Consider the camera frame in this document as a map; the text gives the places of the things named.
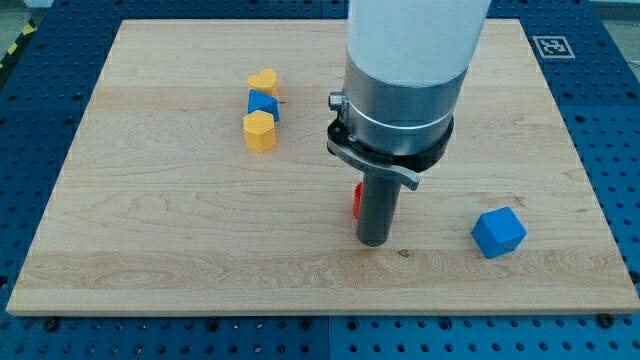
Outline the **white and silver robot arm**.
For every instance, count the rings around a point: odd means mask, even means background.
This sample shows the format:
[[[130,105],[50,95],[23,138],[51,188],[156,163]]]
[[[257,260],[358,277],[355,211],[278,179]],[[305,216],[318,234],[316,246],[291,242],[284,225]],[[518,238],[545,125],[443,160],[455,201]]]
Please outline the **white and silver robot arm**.
[[[490,0],[351,0],[344,141],[413,156],[446,143]]]

